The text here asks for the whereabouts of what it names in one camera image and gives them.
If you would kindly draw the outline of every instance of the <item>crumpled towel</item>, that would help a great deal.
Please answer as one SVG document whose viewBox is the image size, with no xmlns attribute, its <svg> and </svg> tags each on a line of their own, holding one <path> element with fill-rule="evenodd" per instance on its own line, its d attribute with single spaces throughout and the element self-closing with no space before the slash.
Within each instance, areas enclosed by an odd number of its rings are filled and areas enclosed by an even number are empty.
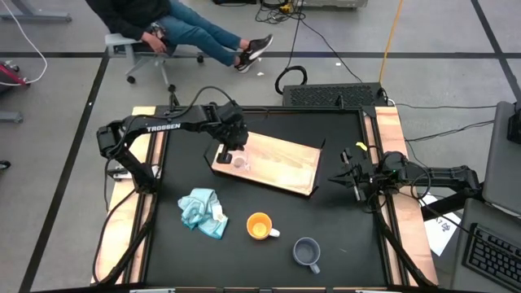
<svg viewBox="0 0 521 293">
<path fill-rule="evenodd" d="M 215 190 L 194 188 L 190 195 L 177 201 L 183 210 L 181 221 L 190 230 L 198 227 L 206 235 L 221 239 L 228 217 L 222 213 L 222 206 L 217 199 Z"/>
</svg>

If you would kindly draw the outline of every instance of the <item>orange mug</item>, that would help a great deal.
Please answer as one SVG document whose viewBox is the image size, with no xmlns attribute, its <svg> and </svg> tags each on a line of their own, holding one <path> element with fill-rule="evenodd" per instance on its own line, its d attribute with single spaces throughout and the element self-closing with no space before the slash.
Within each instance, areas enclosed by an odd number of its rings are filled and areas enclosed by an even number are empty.
<svg viewBox="0 0 521 293">
<path fill-rule="evenodd" d="M 271 219 L 263 212 L 256 212 L 246 222 L 247 232 L 256 240 L 280 236 L 280 232 L 272 228 Z"/>
</svg>

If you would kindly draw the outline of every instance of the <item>gray mug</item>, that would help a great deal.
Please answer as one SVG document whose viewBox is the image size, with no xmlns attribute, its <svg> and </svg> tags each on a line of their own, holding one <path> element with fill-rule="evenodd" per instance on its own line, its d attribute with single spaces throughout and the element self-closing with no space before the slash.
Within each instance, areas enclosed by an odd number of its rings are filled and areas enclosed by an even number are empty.
<svg viewBox="0 0 521 293">
<path fill-rule="evenodd" d="M 313 273 L 320 273 L 317 261 L 320 258 L 320 246 L 309 237 L 300 238 L 293 247 L 293 258 L 299 265 L 307 265 Z"/>
</svg>

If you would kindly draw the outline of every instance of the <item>black jacket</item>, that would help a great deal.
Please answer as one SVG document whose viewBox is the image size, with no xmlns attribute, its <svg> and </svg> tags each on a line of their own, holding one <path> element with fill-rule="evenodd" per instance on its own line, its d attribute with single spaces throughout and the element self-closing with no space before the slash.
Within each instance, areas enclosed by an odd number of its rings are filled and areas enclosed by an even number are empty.
<svg viewBox="0 0 521 293">
<path fill-rule="evenodd" d="M 111 33 L 140 40 L 154 21 L 170 12 L 169 0 L 86 0 Z"/>
</svg>

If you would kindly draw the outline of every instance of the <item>chair wheel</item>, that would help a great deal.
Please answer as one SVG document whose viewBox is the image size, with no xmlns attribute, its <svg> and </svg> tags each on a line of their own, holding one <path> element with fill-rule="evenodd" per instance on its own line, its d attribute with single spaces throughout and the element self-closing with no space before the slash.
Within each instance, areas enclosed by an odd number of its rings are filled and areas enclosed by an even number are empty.
<svg viewBox="0 0 521 293">
<path fill-rule="evenodd" d="M 9 161 L 0 160 L 0 170 L 8 169 L 11 166 L 11 163 Z"/>
</svg>

